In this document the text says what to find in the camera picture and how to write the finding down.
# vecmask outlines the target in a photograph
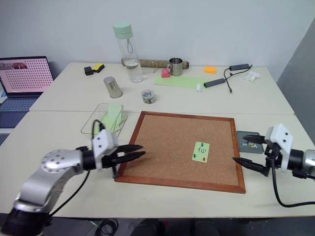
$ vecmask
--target wooden frame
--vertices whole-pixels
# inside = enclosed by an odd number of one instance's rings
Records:
[[[135,141],[141,129],[142,122],[146,115],[228,121],[231,127],[234,157],[240,157],[239,150],[238,150],[238,143],[237,143],[237,134],[236,134],[235,123],[234,123],[233,118],[206,117],[206,116],[193,116],[193,115],[142,111],[129,144],[135,144]],[[195,189],[206,189],[206,190],[215,190],[215,191],[223,191],[223,192],[233,192],[233,193],[246,192],[242,167],[237,163],[235,163],[235,168],[236,168],[236,173],[237,173],[237,185],[221,184],[221,183],[213,183],[213,182],[198,182],[198,181],[189,181],[189,180],[180,180],[180,179],[168,179],[168,178],[160,178],[160,177],[156,178],[156,177],[148,177],[148,176],[128,176],[128,175],[124,175],[127,165],[128,163],[123,163],[120,165],[119,170],[118,170],[118,173],[120,176],[116,178],[115,181],[128,182],[128,183],[140,183],[140,184],[153,184],[153,185],[162,185],[162,186],[176,186],[176,187],[195,188]]]

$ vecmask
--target white table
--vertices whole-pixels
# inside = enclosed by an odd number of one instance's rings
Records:
[[[91,112],[29,112],[0,146],[0,212],[8,213],[23,182],[38,168],[51,150],[90,145],[80,130]],[[119,135],[126,144],[139,112],[128,112]],[[293,148],[314,149],[295,115],[215,114],[235,118],[237,130],[265,135],[268,127],[284,123],[294,137]],[[241,153],[241,157],[264,163],[261,154]],[[111,170],[92,171],[81,191],[56,216],[64,217],[276,217],[315,215],[315,206],[284,208],[275,198],[269,177],[243,168],[246,194],[224,193],[154,185],[117,183]],[[81,184],[85,174],[73,177],[56,206]],[[312,180],[277,171],[281,199],[285,203],[312,201]]]
[[[132,83],[126,68],[120,64],[106,64],[100,73],[84,74],[85,66],[91,63],[70,63],[38,100],[31,111],[93,111],[99,103],[116,102],[129,111],[155,111],[170,113],[239,113],[239,114],[293,114],[293,110],[281,93],[267,68],[257,67],[261,78],[253,83],[244,81],[247,73],[229,79],[233,89],[230,93],[226,84],[214,86],[202,93],[192,88],[154,85],[160,75],[159,68],[142,68],[144,81]],[[218,67],[215,75],[204,73],[203,66],[192,66],[183,75],[215,80],[223,77],[225,67]],[[109,97],[103,79],[114,76],[123,91],[120,98]],[[153,89],[157,95],[155,104],[142,102],[141,91]]]

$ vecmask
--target white tissue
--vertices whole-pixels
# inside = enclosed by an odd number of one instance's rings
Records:
[[[202,88],[201,88],[201,84],[200,84],[200,83],[197,84],[196,91],[197,91],[197,92],[201,92],[201,91],[202,91]]]
[[[259,77],[260,75],[257,72],[250,71],[248,75],[244,77],[244,80],[254,82],[254,80]]]

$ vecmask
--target laptop keyboard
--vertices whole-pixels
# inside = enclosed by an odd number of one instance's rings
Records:
[[[0,145],[5,141],[9,134],[0,134]]]
[[[36,99],[6,99],[0,106],[0,112],[28,112]]]

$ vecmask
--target metal mug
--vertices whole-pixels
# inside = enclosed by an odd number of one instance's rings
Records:
[[[111,98],[119,98],[123,95],[123,92],[119,88],[116,80],[112,76],[108,76],[104,79],[104,83],[106,85],[106,88],[108,90],[109,96]]]
[[[180,76],[183,73],[183,60],[180,58],[171,58],[166,67],[171,75]]]

